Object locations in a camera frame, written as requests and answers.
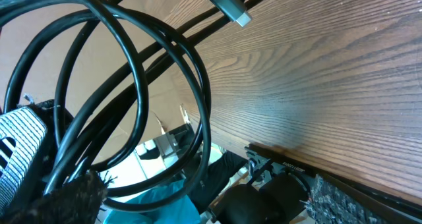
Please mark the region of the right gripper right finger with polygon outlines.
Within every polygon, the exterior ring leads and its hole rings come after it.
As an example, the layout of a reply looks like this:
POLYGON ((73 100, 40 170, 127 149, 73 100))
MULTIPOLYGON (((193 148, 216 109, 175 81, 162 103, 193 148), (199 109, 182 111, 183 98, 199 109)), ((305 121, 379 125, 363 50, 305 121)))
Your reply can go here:
POLYGON ((332 177, 317 175, 306 203, 316 223, 387 224, 406 222, 406 217, 332 177))

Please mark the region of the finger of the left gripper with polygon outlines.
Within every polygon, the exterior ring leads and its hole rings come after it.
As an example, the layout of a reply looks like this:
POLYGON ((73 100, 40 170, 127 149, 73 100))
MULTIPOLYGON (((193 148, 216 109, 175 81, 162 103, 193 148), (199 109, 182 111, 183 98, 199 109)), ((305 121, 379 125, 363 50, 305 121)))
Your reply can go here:
POLYGON ((25 206, 41 165, 45 123, 30 107, 1 115, 1 215, 25 206))

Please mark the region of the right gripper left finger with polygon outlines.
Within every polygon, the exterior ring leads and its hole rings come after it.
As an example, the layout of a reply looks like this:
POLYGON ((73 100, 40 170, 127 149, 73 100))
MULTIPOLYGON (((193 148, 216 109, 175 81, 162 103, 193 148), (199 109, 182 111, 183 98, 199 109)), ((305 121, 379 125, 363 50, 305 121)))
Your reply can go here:
POLYGON ((91 171, 1 218, 2 224, 94 224, 109 182, 91 171))

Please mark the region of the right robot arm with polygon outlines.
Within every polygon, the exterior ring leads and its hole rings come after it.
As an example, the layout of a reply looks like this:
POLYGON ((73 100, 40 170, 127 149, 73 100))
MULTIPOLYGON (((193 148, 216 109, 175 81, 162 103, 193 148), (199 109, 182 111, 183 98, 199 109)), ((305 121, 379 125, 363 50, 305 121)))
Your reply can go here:
POLYGON ((220 223, 287 223, 307 210, 317 223, 409 223, 409 218, 352 184, 280 155, 251 167, 253 178, 269 179, 227 187, 245 164, 233 153, 210 163, 205 152, 189 179, 173 181, 193 153, 149 179, 113 186, 101 177, 104 163, 87 155, 65 155, 48 167, 33 164, 23 183, 1 173, 2 223, 94 223, 101 206, 107 223, 199 223, 210 204, 220 223))

